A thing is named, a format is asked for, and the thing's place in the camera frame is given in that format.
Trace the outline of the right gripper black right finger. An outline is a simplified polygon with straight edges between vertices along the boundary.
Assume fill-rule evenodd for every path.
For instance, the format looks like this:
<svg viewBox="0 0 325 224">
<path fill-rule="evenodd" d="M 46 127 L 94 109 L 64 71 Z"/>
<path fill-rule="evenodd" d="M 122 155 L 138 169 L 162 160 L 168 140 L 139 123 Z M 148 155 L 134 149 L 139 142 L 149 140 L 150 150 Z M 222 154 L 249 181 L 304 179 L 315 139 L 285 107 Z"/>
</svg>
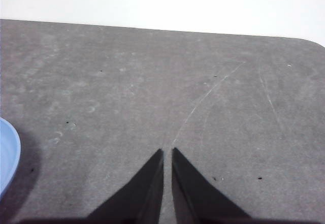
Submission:
<svg viewBox="0 0 325 224">
<path fill-rule="evenodd" d="M 177 223 L 253 223 L 178 148 L 172 150 L 172 191 Z"/>
</svg>

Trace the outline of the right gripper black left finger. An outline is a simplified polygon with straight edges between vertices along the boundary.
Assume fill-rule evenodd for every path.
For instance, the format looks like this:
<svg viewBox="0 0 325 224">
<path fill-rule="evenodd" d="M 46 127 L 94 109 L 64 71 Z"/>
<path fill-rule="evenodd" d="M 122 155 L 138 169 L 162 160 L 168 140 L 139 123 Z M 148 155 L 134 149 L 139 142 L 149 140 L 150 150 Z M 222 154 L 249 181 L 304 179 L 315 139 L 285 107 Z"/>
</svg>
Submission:
<svg viewBox="0 0 325 224">
<path fill-rule="evenodd" d="M 132 179 L 86 218 L 92 223 L 159 223 L 164 152 L 158 149 Z"/>
</svg>

